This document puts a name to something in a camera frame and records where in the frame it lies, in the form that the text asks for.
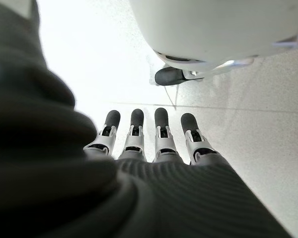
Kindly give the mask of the dark robot left hand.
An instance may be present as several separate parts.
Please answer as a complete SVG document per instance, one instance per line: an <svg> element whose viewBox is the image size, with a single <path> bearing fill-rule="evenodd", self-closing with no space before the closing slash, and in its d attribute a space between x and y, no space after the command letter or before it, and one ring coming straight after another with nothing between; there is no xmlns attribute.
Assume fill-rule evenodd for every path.
<svg viewBox="0 0 298 238"><path fill-rule="evenodd" d="M220 153L88 156L93 122L46 65L34 0L0 0L0 238L287 238Z"/></svg>

